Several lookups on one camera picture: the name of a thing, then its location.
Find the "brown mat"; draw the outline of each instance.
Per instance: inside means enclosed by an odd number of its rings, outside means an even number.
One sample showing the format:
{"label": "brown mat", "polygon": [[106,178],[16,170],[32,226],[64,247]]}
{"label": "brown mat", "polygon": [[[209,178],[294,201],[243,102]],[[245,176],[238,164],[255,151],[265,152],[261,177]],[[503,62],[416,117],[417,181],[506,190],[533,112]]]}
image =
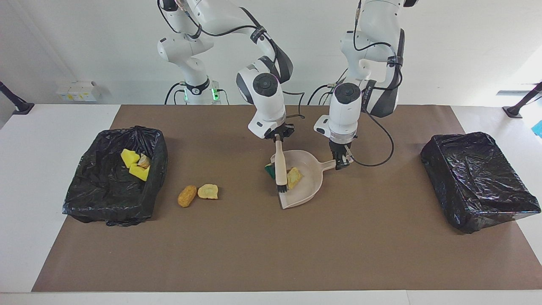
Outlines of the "brown mat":
{"label": "brown mat", "polygon": [[[288,108],[295,113],[294,107]],[[327,107],[291,119],[285,150],[331,159],[312,131]],[[307,204],[281,210],[263,167],[273,142],[252,135],[251,106],[122,106],[112,128],[161,129],[169,167],[151,221],[82,224],[68,217],[33,291],[542,289],[542,267],[516,223],[461,235],[445,220],[420,162],[434,134],[462,133],[447,106],[399,106],[381,122],[396,142],[379,168],[325,173]],[[352,151],[379,162],[387,137],[365,116]],[[177,206],[189,184],[219,201]]]}

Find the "green sponge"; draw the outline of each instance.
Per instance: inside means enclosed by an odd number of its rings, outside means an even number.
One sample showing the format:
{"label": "green sponge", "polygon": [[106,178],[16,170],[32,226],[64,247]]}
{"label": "green sponge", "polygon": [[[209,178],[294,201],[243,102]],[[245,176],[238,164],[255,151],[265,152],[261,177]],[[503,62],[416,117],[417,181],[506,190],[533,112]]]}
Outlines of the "green sponge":
{"label": "green sponge", "polygon": [[269,174],[269,176],[271,176],[271,178],[275,180],[275,163],[270,163],[266,165],[265,170]]}

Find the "bread piece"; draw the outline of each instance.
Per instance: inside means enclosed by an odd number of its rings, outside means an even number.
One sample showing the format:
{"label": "bread piece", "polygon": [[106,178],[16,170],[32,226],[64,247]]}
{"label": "bread piece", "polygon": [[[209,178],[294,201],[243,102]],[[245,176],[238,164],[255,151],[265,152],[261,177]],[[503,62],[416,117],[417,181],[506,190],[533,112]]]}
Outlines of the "bread piece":
{"label": "bread piece", "polygon": [[151,166],[151,159],[144,154],[141,154],[141,158],[139,159],[137,166],[147,168]]}
{"label": "bread piece", "polygon": [[189,207],[192,203],[192,200],[196,197],[198,188],[193,185],[189,185],[184,188],[184,190],[177,197],[177,203],[182,207]]}
{"label": "bread piece", "polygon": [[218,186],[204,185],[198,189],[198,196],[201,199],[218,199]]}
{"label": "bread piece", "polygon": [[301,180],[301,178],[303,178],[303,175],[297,167],[292,167],[286,177],[288,178],[288,189],[293,189]]}

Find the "white dustpan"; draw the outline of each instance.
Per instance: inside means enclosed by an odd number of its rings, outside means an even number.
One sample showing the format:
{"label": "white dustpan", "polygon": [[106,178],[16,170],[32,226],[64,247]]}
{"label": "white dustpan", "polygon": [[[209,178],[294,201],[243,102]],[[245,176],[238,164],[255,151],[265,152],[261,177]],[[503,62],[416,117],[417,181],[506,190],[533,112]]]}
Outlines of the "white dustpan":
{"label": "white dustpan", "polygon": [[284,152],[286,168],[297,167],[303,178],[294,189],[279,193],[280,205],[283,209],[302,205],[312,199],[322,186],[324,172],[335,168],[335,160],[320,163],[308,151],[289,150]]}

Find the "sponge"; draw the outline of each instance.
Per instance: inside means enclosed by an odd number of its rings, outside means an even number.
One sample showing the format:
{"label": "sponge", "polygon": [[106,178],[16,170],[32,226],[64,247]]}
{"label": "sponge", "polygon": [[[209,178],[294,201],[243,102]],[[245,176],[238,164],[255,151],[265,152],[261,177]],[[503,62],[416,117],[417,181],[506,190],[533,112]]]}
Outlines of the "sponge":
{"label": "sponge", "polygon": [[269,174],[269,176],[271,176],[271,178],[273,178],[273,180],[276,179],[276,177],[275,177],[275,163],[270,163],[270,164],[266,165],[265,170]]}
{"label": "sponge", "polygon": [[140,178],[143,181],[147,181],[147,178],[149,176],[149,169],[151,167],[143,168],[137,166],[137,164],[132,164],[130,166],[130,174],[136,176],[137,178]]}
{"label": "sponge", "polygon": [[120,157],[124,161],[126,168],[130,168],[132,164],[139,161],[139,155],[135,151],[128,150],[126,148],[122,150],[122,152],[120,153]]}

